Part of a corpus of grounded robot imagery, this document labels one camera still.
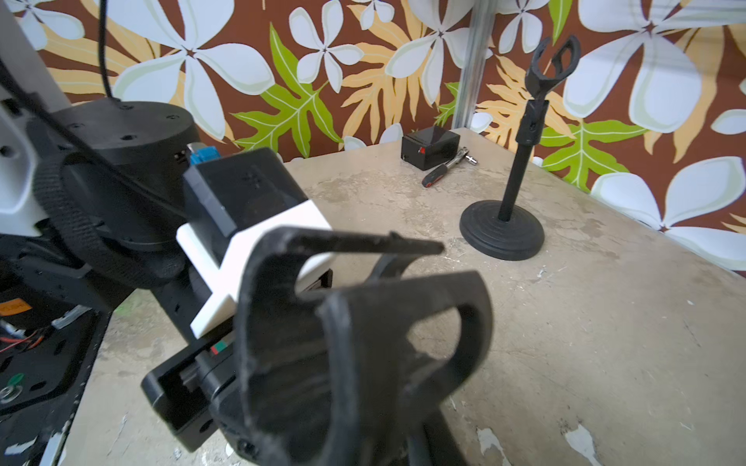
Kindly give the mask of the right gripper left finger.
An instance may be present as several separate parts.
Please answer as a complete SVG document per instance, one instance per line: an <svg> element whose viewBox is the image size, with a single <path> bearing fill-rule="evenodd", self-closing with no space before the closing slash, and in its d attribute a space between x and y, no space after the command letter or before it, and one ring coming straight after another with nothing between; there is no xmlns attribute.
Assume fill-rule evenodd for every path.
<svg viewBox="0 0 746 466"><path fill-rule="evenodd" d="M279 227L254 247L243 272L233 328L240 437L263 465L319 463L332 419L329 343L316 314L327 289L296 284L312 257L328 252L379 254L372 278L400 278L408 265L435 256L428 240Z"/></svg>

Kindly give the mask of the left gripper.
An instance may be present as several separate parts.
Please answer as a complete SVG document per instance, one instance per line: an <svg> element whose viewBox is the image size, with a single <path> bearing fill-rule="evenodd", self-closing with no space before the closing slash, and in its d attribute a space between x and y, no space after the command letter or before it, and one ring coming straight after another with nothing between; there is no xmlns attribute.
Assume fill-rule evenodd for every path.
<svg viewBox="0 0 746 466"><path fill-rule="evenodd" d="M195 452L219 432L241 458L258 463L258 448L249 439L240 414L232 320L201 338L194 337L190 329L207 294L206 285L192 285L189 279L176 279L153 290L187 344L151 370L141 388L153 410L188 452Z"/></svg>

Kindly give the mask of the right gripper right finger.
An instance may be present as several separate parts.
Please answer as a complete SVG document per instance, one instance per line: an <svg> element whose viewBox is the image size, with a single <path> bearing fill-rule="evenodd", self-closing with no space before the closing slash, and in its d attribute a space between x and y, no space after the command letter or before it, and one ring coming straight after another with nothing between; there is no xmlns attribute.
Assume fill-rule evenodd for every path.
<svg viewBox="0 0 746 466"><path fill-rule="evenodd" d="M456 351L419 353L410 329L455 309ZM335 291L318 312L328 342L330 426L320 465L389 465L402 447L412 465L464 465L440 405L491 347L493 308L476 271L386 279Z"/></svg>

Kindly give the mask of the black microphone stand pole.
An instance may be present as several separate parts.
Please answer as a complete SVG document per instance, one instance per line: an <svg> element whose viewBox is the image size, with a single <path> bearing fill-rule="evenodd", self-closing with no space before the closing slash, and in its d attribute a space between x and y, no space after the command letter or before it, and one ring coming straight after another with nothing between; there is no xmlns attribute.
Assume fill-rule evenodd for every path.
<svg viewBox="0 0 746 466"><path fill-rule="evenodd" d="M570 35L551 58L550 64L553 66L554 75L547 76L540 70L539 62L549 44L550 38L543 39L540 42L532 56L530 68L526 72L525 85L532 98L526 103L524 116L521 119L516 136L518 151L511 168L503 200L500 203L498 211L500 221L509 221L512 217L532 150L539 144L542 136L549 109L547 96L575 71L582 56L579 39L575 35Z"/></svg>

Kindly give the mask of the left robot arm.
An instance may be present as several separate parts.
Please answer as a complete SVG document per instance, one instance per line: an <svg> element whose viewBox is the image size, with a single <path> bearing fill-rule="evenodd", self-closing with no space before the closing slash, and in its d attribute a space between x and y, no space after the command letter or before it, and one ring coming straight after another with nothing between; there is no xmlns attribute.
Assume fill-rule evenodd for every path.
<svg viewBox="0 0 746 466"><path fill-rule="evenodd" d="M139 283L175 304L188 265L175 242L184 203L181 177L197 126L166 100L110 97L76 109L52 92L38 65L11 71L14 58L45 48L45 24L68 41L83 25L39 1L1 10L1 461L56 459L86 357L104 316L130 291L66 244L52 207L87 221L102 243L136 261Z"/></svg>

